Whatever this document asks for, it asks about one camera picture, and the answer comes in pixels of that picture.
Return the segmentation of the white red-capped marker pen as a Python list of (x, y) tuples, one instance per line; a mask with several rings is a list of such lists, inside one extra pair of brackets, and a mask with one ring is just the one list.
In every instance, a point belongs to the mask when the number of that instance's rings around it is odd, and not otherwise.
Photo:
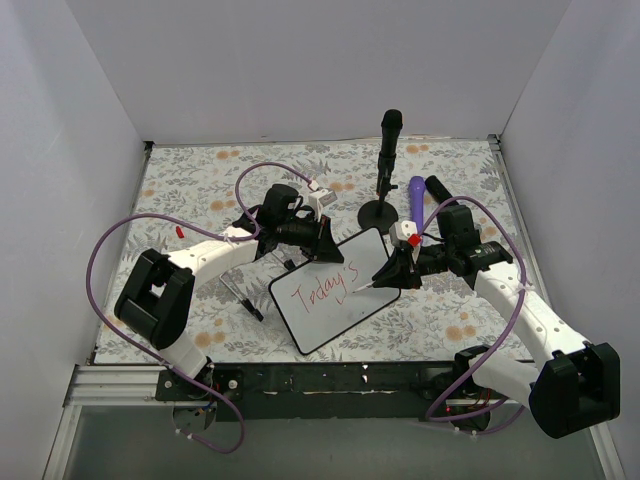
[(357, 292), (360, 292), (360, 291), (363, 291), (363, 290), (367, 290), (367, 289), (369, 289), (369, 288), (372, 288), (372, 285), (373, 285), (373, 283), (372, 283), (372, 282), (371, 282), (371, 283), (368, 283), (368, 284), (365, 284), (365, 285), (363, 285), (363, 286), (361, 286), (361, 287), (358, 287), (358, 288), (356, 288), (355, 290), (353, 290), (353, 291), (352, 291), (352, 293), (357, 293)]

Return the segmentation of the small black-framed whiteboard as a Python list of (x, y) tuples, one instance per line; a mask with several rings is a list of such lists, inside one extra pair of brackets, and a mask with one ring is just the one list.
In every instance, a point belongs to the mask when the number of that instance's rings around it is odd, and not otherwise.
[(306, 262), (270, 282), (268, 290), (298, 352), (309, 355), (401, 296), (397, 288), (369, 288), (389, 259), (375, 227), (339, 244), (343, 264)]

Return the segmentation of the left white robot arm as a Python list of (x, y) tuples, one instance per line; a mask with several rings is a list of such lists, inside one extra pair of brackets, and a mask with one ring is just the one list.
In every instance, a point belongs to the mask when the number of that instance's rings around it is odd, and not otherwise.
[(186, 331), (194, 291), (281, 244), (296, 246), (320, 263), (341, 264), (344, 257), (331, 232), (324, 208), (337, 199), (327, 188), (306, 199), (288, 185), (275, 184), (262, 203), (248, 209), (222, 233), (220, 240), (162, 254), (143, 252), (114, 307), (116, 318), (143, 337), (161, 359), (181, 371), (178, 387), (193, 400), (205, 398), (213, 377), (208, 357)]

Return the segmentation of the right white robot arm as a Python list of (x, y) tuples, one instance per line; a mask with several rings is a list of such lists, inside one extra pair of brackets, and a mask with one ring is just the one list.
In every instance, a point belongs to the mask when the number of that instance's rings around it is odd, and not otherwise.
[(456, 354), (452, 384), (429, 407), (427, 419), (438, 419), (436, 411), (451, 394), (471, 398), (484, 389), (518, 402), (554, 439), (617, 418), (616, 350), (608, 343), (594, 344), (568, 326), (529, 286), (514, 248), (482, 241), (468, 207), (452, 203), (436, 219), (441, 240), (429, 246), (423, 245), (423, 234), (412, 221), (390, 227), (393, 252), (371, 287), (417, 289), (423, 277), (450, 272), (507, 325), (493, 345)]

